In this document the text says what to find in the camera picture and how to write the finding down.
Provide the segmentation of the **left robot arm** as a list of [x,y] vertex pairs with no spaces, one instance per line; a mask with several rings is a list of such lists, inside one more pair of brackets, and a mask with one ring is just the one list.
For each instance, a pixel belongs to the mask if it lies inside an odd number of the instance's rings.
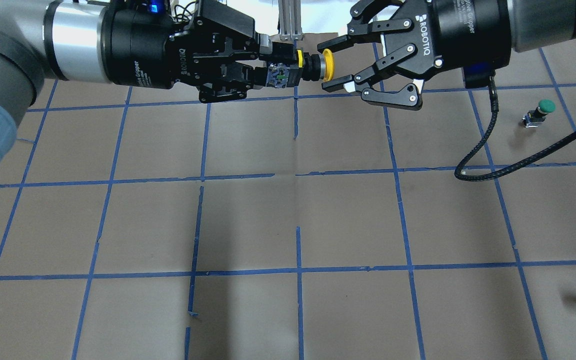
[[45,80],[199,89],[202,103],[265,86],[247,60],[279,49],[217,0],[174,15],[168,0],[0,0],[0,162]]

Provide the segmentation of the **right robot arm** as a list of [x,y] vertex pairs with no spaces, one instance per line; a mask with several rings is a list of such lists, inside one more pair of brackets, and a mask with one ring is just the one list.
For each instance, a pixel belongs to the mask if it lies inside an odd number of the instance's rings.
[[439,73],[461,69],[466,88],[485,87],[512,51],[576,39],[576,0],[361,0],[350,16],[347,33],[317,49],[380,43],[383,55],[322,89],[393,109],[420,110],[424,82]]

